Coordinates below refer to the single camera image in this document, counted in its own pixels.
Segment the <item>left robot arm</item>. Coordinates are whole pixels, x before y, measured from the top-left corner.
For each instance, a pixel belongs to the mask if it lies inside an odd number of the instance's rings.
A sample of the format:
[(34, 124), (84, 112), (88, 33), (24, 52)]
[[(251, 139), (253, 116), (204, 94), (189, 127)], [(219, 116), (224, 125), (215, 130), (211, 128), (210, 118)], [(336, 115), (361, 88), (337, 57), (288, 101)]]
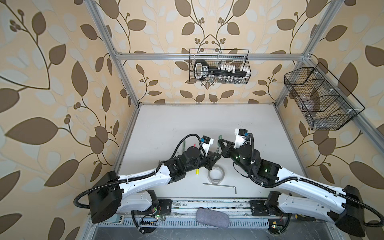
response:
[(213, 143), (212, 138), (198, 137), (196, 147), (189, 147), (180, 155), (173, 153), (170, 159), (160, 161), (156, 168), (149, 171), (120, 176), (110, 171), (92, 188), (76, 196), (74, 205), (90, 210), (94, 224), (104, 222), (115, 214), (125, 215), (132, 211), (153, 214), (160, 204), (153, 188), (176, 183), (190, 171), (200, 168), (212, 170), (221, 157), (209, 150)]

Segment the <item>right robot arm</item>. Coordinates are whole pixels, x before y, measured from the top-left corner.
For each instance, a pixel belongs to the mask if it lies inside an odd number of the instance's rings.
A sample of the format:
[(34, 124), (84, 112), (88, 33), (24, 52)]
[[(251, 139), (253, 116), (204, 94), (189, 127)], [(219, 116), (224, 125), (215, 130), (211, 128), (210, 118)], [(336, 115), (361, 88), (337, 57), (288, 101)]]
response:
[(297, 214), (334, 223), (355, 237), (363, 238), (366, 228), (382, 228), (384, 216), (365, 204), (360, 191), (325, 185), (295, 174), (279, 164), (264, 160), (255, 149), (254, 136), (238, 129), (236, 140), (218, 141), (221, 155), (242, 169), (242, 176), (269, 189), (265, 207), (270, 214)]

